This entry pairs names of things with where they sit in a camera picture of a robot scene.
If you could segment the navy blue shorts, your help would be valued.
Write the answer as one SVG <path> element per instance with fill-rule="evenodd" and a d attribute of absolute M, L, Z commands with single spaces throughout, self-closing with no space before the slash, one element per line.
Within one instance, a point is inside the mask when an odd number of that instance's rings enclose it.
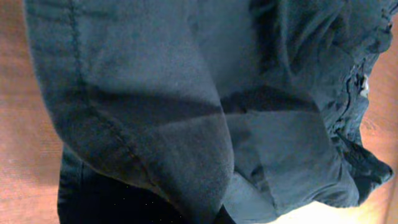
<path fill-rule="evenodd" d="M 396 1 L 25 1 L 61 223 L 267 223 L 360 206 Z"/>

